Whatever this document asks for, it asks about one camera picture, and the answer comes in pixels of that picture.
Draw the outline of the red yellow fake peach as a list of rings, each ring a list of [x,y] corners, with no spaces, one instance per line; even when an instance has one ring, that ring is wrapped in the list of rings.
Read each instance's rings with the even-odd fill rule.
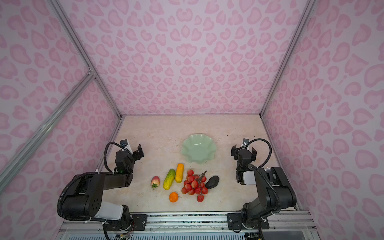
[[[151,187],[153,190],[160,186],[160,178],[158,176],[154,176],[151,180]]]

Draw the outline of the dark fake avocado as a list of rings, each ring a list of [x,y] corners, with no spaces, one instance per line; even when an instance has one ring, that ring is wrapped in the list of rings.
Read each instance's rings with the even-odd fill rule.
[[[205,184],[205,187],[210,190],[215,188],[220,181],[220,178],[218,176],[211,177]]]

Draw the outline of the green fake cucumber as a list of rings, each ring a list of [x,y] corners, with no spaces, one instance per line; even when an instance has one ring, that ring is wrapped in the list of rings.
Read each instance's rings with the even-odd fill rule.
[[[167,173],[167,176],[163,182],[163,188],[164,190],[169,190],[175,180],[176,171],[174,169],[170,169]]]

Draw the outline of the yellow fake squash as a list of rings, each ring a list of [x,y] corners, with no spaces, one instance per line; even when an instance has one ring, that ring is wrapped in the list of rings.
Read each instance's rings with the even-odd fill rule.
[[[176,170],[175,181],[181,183],[184,179],[184,164],[179,163]]]

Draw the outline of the red fake grape bunch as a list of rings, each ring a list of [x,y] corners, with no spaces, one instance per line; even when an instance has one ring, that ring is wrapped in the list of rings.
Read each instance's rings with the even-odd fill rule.
[[[197,202],[202,203],[205,199],[205,195],[209,193],[209,183],[206,177],[206,171],[201,174],[196,174],[192,169],[187,170],[186,180],[182,188],[182,194],[184,195],[196,195]]]

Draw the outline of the small fake orange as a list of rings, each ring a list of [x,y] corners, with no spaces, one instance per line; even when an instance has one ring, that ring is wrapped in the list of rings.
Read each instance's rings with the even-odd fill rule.
[[[179,198],[181,198],[181,197],[180,197],[179,194],[176,193],[176,192],[172,192],[172,193],[170,193],[170,195],[169,195],[169,201],[170,201],[171,203],[176,203],[176,202],[179,200]]]

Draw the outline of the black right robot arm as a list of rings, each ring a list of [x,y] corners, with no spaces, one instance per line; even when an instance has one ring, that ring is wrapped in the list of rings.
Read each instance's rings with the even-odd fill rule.
[[[231,156],[237,161],[236,180],[241,185],[255,185],[258,197],[245,203],[238,213],[227,214],[229,230],[239,233],[242,230],[267,230],[268,217],[281,210],[294,207],[297,197],[281,167],[264,169],[252,164],[257,151],[249,151],[245,146],[233,146]]]

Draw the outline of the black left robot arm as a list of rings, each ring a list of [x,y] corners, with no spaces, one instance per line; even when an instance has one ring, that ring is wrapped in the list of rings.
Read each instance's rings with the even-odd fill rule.
[[[115,170],[107,172],[87,172],[76,175],[64,187],[57,203],[60,217],[72,222],[94,221],[104,223],[106,231],[130,231],[134,228],[129,207],[116,205],[103,200],[106,190],[127,188],[134,178],[134,166],[145,156],[142,146],[131,151],[127,140],[110,145],[121,148],[116,152]]]

